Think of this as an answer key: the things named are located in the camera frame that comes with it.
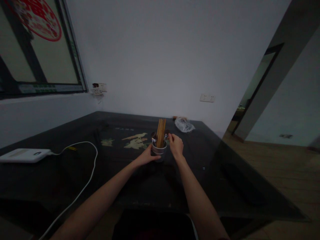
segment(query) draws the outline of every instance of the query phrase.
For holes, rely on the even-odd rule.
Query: forearm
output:
[[[84,239],[105,214],[139,166],[133,161],[91,195],[51,239]]]
[[[177,159],[177,164],[187,197],[190,215],[199,238],[201,240],[228,238],[228,234],[216,210],[188,166],[185,158],[181,156]]]

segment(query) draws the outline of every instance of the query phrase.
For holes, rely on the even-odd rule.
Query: chopsticks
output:
[[[158,140],[157,140],[157,148],[163,148],[164,144],[164,130],[166,128],[166,119],[159,119],[159,124],[158,124]]]

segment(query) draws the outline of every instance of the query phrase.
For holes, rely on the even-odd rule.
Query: white power bank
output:
[[[18,148],[0,157],[5,163],[35,163],[51,152],[50,149]]]

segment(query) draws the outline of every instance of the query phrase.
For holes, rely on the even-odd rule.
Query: wall outlet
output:
[[[95,95],[95,96],[103,95],[103,93],[102,93],[102,91],[101,91],[101,89],[100,89],[99,87],[93,88],[93,89],[92,89],[92,93],[93,93],[93,95]]]
[[[107,85],[105,83],[98,83],[98,84],[99,84],[99,88],[102,92],[107,91]]]
[[[202,93],[200,97],[200,102],[214,102],[216,96],[213,94]]]
[[[100,88],[100,90],[102,92],[106,92],[107,91],[107,85],[105,83],[93,83],[92,86],[94,88]]]

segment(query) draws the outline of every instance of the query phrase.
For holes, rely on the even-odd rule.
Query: charging cable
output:
[[[74,144],[71,144],[70,146],[68,147],[71,147],[73,145],[76,145],[76,144],[79,144],[79,143],[90,143],[92,146],[94,146],[94,148],[96,149],[96,157],[94,158],[94,162],[93,162],[93,169],[92,169],[92,173],[91,173],[91,176],[90,176],[90,179],[89,181],[87,182],[87,184],[84,186],[84,188],[81,190],[81,192],[79,193],[79,195],[73,200],[73,202],[65,209],[62,211],[62,213],[59,214],[59,216],[51,223],[51,225],[48,227],[48,229],[45,231],[45,233],[41,236],[41,238],[39,238],[39,240],[42,240],[46,234],[49,232],[49,230],[52,228],[52,226],[56,223],[56,221],[62,216],[62,214],[64,214],[74,203],[75,201],[79,198],[79,196],[81,195],[81,193],[84,191],[84,189],[88,186],[88,184],[90,183],[91,179],[92,179],[92,176],[93,176],[93,172],[94,172],[94,169],[96,167],[96,159],[97,159],[97,156],[98,156],[98,150],[96,148],[96,146],[92,143],[92,142],[78,142],[78,143],[74,143]],[[49,153],[49,155],[60,155],[61,153]]]

